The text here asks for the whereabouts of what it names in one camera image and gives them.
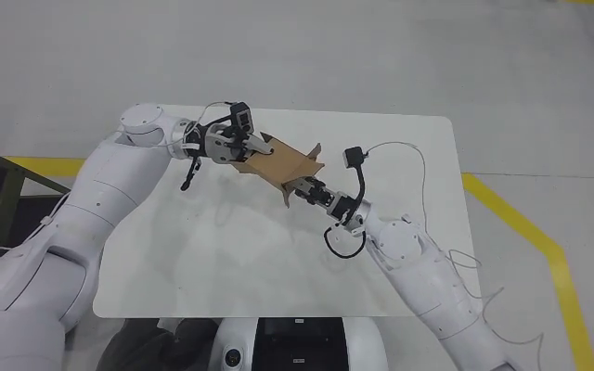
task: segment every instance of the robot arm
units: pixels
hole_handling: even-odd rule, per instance
[[[72,191],[45,226],[0,258],[0,369],[60,370],[64,334],[90,308],[105,241],[152,192],[171,158],[192,159],[182,189],[200,167],[246,160],[271,147],[254,136],[249,108],[201,125],[137,105],[84,163]]]
[[[520,371],[503,352],[481,314],[473,309],[470,295],[433,239],[407,215],[381,220],[373,205],[362,198],[363,154],[358,148],[353,156],[353,150],[345,151],[345,161],[347,168],[358,166],[361,191],[357,198],[334,192],[315,177],[293,181],[295,195],[326,209],[328,216],[339,221],[335,226],[342,225],[354,236],[364,238],[375,263],[407,307],[438,338],[459,370]],[[341,258],[356,255],[332,252]]]

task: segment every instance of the cardboard piece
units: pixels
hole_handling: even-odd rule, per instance
[[[302,176],[315,175],[323,163],[316,162],[317,155],[322,150],[318,143],[309,154],[304,155],[297,149],[276,139],[274,136],[261,133],[262,138],[274,149],[270,155],[254,153],[245,162],[233,163],[240,173],[253,173],[282,192],[285,205],[289,207],[289,195],[294,190],[288,182]]]

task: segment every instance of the gray floor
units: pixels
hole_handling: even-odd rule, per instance
[[[594,6],[7,0],[0,50],[0,155],[85,157],[142,101],[447,116],[462,171],[484,174],[565,248],[594,336]],[[511,339],[544,330],[543,370],[574,369],[545,259],[467,203],[483,291],[506,287],[489,308],[494,326]],[[415,319],[379,322],[394,370],[453,369]],[[68,369],[92,369],[117,326],[89,314]],[[510,351],[536,370],[536,346]],[[399,363],[402,352],[418,362]]]

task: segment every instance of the yellow tape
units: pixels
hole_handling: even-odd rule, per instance
[[[76,176],[84,163],[84,159],[6,158],[43,176]],[[563,248],[513,209],[508,202],[483,184],[476,176],[464,173],[462,182],[467,191],[547,257],[567,337],[574,355],[575,368],[577,371],[593,371],[594,355],[590,346],[588,329],[579,306]]]
[[[579,307],[577,292],[575,292],[563,248],[526,217],[513,209],[508,202],[493,192],[476,176],[464,173],[462,174],[462,183],[464,189],[469,191],[509,225],[511,229],[530,241],[547,257],[550,275],[552,276],[563,322],[565,323],[565,330],[567,331],[567,338],[574,354],[575,369],[577,371],[594,370],[594,354],[590,346],[588,328]]]
[[[6,159],[42,176],[76,176],[84,163],[84,159],[9,156]]]

